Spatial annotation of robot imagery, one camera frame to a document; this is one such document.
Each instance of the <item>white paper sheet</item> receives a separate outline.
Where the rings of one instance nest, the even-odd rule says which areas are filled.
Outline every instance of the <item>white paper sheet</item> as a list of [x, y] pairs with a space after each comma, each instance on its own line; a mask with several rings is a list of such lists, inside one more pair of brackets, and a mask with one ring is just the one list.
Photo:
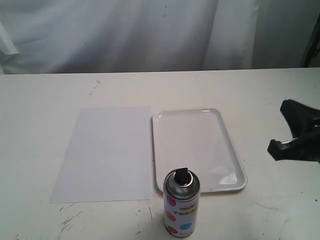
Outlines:
[[150, 199], [150, 107], [79, 112], [51, 203]]

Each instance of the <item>spray paint can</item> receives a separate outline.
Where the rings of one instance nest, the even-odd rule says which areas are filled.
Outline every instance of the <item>spray paint can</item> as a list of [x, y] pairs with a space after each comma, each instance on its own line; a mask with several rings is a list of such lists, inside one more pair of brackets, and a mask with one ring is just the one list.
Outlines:
[[188, 168], [171, 171], [163, 183], [164, 225], [177, 238], [186, 238], [196, 228], [200, 182]]

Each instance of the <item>white curtain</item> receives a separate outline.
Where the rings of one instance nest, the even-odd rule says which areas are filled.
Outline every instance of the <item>white curtain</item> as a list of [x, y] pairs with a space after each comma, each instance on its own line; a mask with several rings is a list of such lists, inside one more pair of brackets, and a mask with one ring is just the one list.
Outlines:
[[250, 69], [258, 7], [258, 0], [0, 0], [0, 66], [5, 74]]

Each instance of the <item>white plastic tray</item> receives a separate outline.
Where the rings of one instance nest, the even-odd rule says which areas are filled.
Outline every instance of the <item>white plastic tray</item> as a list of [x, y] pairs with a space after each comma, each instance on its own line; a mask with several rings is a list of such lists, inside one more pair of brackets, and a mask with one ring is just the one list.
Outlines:
[[246, 186], [246, 173], [219, 111], [159, 111], [152, 123], [156, 183], [161, 191], [166, 175], [184, 167], [199, 177], [202, 193]]

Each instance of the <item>white tabletop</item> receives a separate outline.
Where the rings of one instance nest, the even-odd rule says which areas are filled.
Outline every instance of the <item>white tabletop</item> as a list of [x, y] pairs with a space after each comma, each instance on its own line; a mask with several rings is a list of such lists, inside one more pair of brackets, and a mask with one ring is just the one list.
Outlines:
[[218, 109], [248, 176], [238, 193], [201, 197], [188, 239], [319, 239], [320, 164], [267, 152], [292, 137], [285, 99], [320, 109], [320, 68], [0, 75], [0, 238], [174, 239], [155, 189], [146, 201], [49, 204], [79, 109], [151, 106]]

